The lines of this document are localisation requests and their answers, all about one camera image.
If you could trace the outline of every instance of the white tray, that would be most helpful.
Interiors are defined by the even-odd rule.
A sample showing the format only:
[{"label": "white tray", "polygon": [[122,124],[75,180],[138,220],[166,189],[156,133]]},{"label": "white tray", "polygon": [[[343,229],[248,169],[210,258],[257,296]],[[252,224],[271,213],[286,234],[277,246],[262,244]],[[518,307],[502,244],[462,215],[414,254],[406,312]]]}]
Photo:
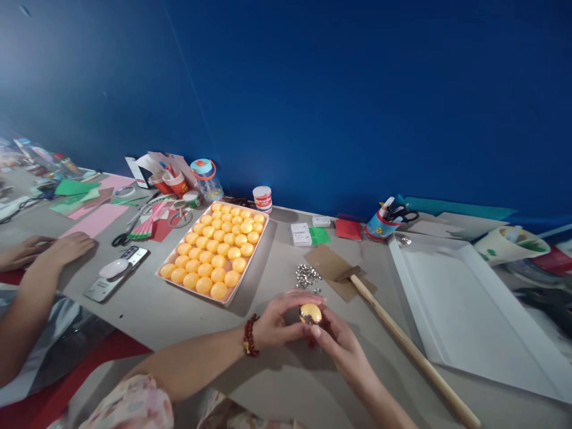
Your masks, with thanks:
[{"label": "white tray", "polygon": [[389,248],[429,360],[572,403],[572,366],[471,244],[395,235],[412,240]]},{"label": "white tray", "polygon": [[[177,248],[179,247],[179,244],[184,243],[185,242],[185,237],[186,235],[192,231],[192,227],[195,226],[198,222],[200,222],[201,217],[203,217],[204,215],[212,215],[213,214],[213,205],[211,204],[210,207],[203,213],[201,214],[201,216],[198,217],[198,219],[195,221],[195,223],[193,223],[191,225],[191,227],[189,228],[188,231],[185,231],[185,233],[181,236],[181,240],[177,243],[177,245],[175,246],[175,248],[171,251],[171,253],[169,253],[169,255],[167,256],[167,258],[165,259],[165,261],[163,261],[163,263],[157,268],[157,270],[155,271],[155,275],[157,277],[159,277],[161,280],[165,280],[167,283],[172,284],[175,287],[178,287],[179,289],[183,289],[186,292],[189,292],[190,294],[196,295],[196,296],[200,296],[201,298],[207,299],[209,301],[215,302],[219,305],[223,305],[225,308],[228,307],[232,301],[232,299],[234,298],[234,295],[236,295],[237,291],[238,291],[238,287],[240,286],[240,283],[243,282],[243,278],[244,275],[247,273],[248,271],[248,267],[250,266],[250,262],[252,261],[254,255],[256,254],[256,249],[258,249],[258,246],[260,244],[260,242],[262,241],[262,237],[264,236],[264,233],[266,231],[266,228],[268,227],[268,215],[264,212],[259,212],[258,210],[254,210],[251,209],[249,207],[243,207],[243,206],[237,206],[236,204],[231,204],[231,203],[225,203],[223,201],[216,201],[217,203],[222,203],[225,206],[231,206],[231,207],[238,207],[241,210],[248,210],[250,212],[252,212],[253,216],[257,215],[257,214],[261,214],[262,216],[264,216],[264,228],[262,229],[262,233],[260,234],[260,238],[258,239],[258,243],[256,243],[256,245],[254,246],[254,250],[252,252],[252,255],[248,256],[248,257],[244,257],[243,258],[246,260],[246,268],[244,269],[243,273],[240,275],[240,280],[238,281],[237,285],[234,288],[229,288],[229,290],[226,293],[226,296],[224,297],[223,300],[216,300],[213,297],[209,296],[209,295],[204,295],[201,294],[199,292],[196,292],[194,290],[190,290],[187,289],[186,287],[179,285],[175,282],[172,282],[171,280],[167,280],[166,278],[163,278],[159,275],[159,271],[161,270],[161,267],[163,265],[165,265],[166,263],[175,263],[175,259],[177,259],[177,257],[179,256],[179,254],[177,253]],[[229,263],[229,261],[226,261],[226,270],[229,271],[229,268],[232,264]]]}]

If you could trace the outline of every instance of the red beaded bracelet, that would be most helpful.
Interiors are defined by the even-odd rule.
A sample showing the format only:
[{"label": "red beaded bracelet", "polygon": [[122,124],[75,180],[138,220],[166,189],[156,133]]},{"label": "red beaded bracelet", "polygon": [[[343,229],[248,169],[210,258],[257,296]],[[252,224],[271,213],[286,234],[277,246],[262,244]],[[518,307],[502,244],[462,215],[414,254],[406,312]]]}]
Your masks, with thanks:
[{"label": "red beaded bracelet", "polygon": [[259,350],[254,348],[254,338],[252,337],[252,326],[254,322],[260,319],[256,313],[252,315],[252,317],[246,322],[246,326],[244,327],[244,353],[251,358],[257,358],[258,354],[260,353]]}]

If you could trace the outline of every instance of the pencil cup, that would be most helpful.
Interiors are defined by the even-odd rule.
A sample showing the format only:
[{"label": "pencil cup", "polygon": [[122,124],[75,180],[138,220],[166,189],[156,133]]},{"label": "pencil cup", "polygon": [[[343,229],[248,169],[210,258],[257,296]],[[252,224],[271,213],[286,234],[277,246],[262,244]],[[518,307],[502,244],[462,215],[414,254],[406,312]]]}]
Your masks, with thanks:
[{"label": "pencil cup", "polygon": [[403,223],[388,222],[381,217],[379,212],[365,226],[365,233],[372,240],[383,241],[389,237]]},{"label": "pencil cup", "polygon": [[474,244],[477,252],[491,266],[519,259],[534,258],[550,252],[550,246],[536,235],[522,230],[516,243],[509,241],[504,232],[511,226],[493,229]]}]

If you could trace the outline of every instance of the hand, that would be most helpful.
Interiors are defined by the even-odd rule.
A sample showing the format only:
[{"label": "hand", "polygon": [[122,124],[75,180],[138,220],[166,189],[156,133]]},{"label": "hand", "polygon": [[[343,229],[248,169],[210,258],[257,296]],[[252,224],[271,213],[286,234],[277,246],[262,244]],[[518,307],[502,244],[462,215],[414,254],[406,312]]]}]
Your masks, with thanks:
[{"label": "hand", "polygon": [[38,257],[38,262],[63,268],[64,265],[85,255],[93,246],[95,246],[95,240],[89,235],[84,232],[75,232],[53,243]]},{"label": "hand", "polygon": [[48,249],[54,241],[55,238],[34,235],[22,243],[0,252],[0,271],[11,271],[25,267],[34,262],[40,253]]},{"label": "hand", "polygon": [[368,380],[375,378],[362,346],[347,322],[325,305],[322,311],[321,327],[313,325],[312,336],[332,357],[336,367],[354,390]]},{"label": "hand", "polygon": [[278,347],[309,335],[308,325],[302,322],[286,326],[284,315],[292,308],[304,304],[320,305],[326,298],[316,294],[293,289],[268,304],[268,307],[252,327],[254,346],[261,350],[265,347]]}]

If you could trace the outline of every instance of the brown cardboard piece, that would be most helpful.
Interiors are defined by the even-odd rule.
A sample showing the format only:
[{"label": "brown cardboard piece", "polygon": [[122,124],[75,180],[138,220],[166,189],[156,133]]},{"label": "brown cardboard piece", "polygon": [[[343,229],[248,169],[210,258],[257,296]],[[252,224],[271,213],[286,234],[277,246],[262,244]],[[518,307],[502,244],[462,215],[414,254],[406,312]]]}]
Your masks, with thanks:
[{"label": "brown cardboard piece", "polygon": [[[358,294],[356,287],[349,280],[340,282],[334,281],[336,277],[344,271],[349,270],[352,265],[348,264],[340,255],[331,250],[325,244],[320,244],[317,248],[306,254],[306,260],[320,273],[332,288],[338,292],[345,302],[351,301]],[[377,288],[367,281],[363,276],[357,276],[365,287],[375,294]]]}]

